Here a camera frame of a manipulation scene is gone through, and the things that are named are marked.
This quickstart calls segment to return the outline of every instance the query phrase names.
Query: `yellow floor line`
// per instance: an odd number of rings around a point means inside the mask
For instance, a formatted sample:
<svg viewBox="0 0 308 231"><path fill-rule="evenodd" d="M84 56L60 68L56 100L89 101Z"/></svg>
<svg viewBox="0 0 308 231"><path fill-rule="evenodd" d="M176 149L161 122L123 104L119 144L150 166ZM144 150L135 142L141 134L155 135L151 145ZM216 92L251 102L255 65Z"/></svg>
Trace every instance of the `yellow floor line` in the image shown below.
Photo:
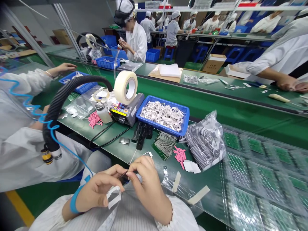
<svg viewBox="0 0 308 231"><path fill-rule="evenodd" d="M15 190L8 191L5 193L8 199L11 201L13 206L15 207L16 211L18 212L19 216L22 218L23 222L27 227L30 227L34 222L35 218L25 205L23 200L17 194Z"/></svg>

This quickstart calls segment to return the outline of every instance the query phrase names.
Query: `small bottle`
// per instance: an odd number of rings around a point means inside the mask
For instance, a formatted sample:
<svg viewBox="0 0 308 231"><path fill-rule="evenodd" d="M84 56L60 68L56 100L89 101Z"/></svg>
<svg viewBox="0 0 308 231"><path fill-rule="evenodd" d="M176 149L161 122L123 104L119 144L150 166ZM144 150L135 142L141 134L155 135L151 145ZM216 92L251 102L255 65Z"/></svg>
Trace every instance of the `small bottle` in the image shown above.
<svg viewBox="0 0 308 231"><path fill-rule="evenodd" d="M112 122L112 118L107 111L107 107L104 105L105 102L107 102L107 98L103 97L101 102L95 105L95 109L96 109L97 115L100 117L102 122L104 124L107 124L109 122Z"/></svg>

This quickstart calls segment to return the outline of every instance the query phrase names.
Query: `small screwdriver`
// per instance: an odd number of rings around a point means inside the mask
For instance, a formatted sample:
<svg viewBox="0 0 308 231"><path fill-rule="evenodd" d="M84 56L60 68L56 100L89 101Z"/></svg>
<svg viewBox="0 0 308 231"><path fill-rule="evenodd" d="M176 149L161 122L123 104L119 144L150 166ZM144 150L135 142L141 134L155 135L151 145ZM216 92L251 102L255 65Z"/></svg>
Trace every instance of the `small screwdriver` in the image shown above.
<svg viewBox="0 0 308 231"><path fill-rule="evenodd" d="M282 96L277 95L277 94L270 94L269 97L270 97L270 98L273 98L273 99L275 99L275 100L284 102L284 103L291 103L291 101L290 101L289 99L283 98Z"/></svg>

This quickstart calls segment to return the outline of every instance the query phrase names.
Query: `cable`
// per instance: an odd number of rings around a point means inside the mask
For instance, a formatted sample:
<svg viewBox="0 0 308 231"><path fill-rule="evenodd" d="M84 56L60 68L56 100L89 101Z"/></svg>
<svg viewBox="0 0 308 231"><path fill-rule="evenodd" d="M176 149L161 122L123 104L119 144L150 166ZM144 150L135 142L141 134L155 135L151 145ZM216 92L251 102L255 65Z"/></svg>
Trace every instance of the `cable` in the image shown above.
<svg viewBox="0 0 308 231"><path fill-rule="evenodd" d="M0 77L7 73L7 69L4 68L4 67L0 67L0 71L1 71L1 72L0 72ZM74 156L76 156L76 157L85 165L85 167L90 171L91 175L93 176L93 173L92 173L92 171L90 170L90 168L87 166L87 164L86 164L77 154L75 154L73 151L71 151L68 147L66 147L64 144L62 144L61 142L59 142L59 141L55 138L53 130L56 130L56 129L59 128L60 126L59 126L59 125L55 125L55 126L53 126L53 127L50 127L50 125L51 125L51 123L52 123L53 120L50 120L50 121L47 121L47 122L44 121L44 120L45 120L45 116L47 115L47 113L44 113L44 114L37 114L37 113L35 113L35 111L36 111L37 109L39 109L41 106L40 106L40 105L31 105L31 104L28 104L28 103L30 103L30 102L32 101L33 96L32 96L32 95L19 94L19 93L13 92L13 90L14 90L15 88L17 88L17 87L19 86L19 84L20 84L20 83L19 83L18 81L16 81L16 80L8 80L8 79L2 79L2 78L0 78L0 80L6 81L6 82L15 83L15 84L9 89L9 93L12 94L12 95L14 95L14 96L26 97L27 99L22 103L23 106L24 106L24 107L32 107L32 108L33 108L32 112L31 112L32 115L40 116L39 122L41 122L42 124L47 124L47 127L48 127L48 129L50 130L50 134L51 134L52 139L53 139L56 143L58 143L59 145L61 145L61 146L64 147L65 149L67 149L67 150L68 150L70 153L72 153Z"/></svg>

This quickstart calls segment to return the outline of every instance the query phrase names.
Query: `wall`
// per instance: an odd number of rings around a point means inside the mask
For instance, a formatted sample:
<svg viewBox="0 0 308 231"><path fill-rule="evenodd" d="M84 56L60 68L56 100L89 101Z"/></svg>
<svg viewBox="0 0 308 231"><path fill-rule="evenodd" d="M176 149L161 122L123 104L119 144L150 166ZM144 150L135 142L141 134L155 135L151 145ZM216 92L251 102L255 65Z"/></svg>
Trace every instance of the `wall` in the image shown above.
<svg viewBox="0 0 308 231"><path fill-rule="evenodd" d="M109 2L111 11L104 0L91 0L88 5L86 3L86 1L62 3L72 29L79 33L92 32L103 36L102 27L108 27L114 23L113 14L116 10L116 3L114 1ZM58 15L52 5L34 5L31 7L51 20L43 18L25 6L11 6L10 9L23 25L30 29L31 34L37 36L37 40L46 45L52 45L50 39L50 36L54 35L52 30L63 28L58 24L60 23ZM12 25L5 15L0 14L0 27L2 29L13 32Z"/></svg>

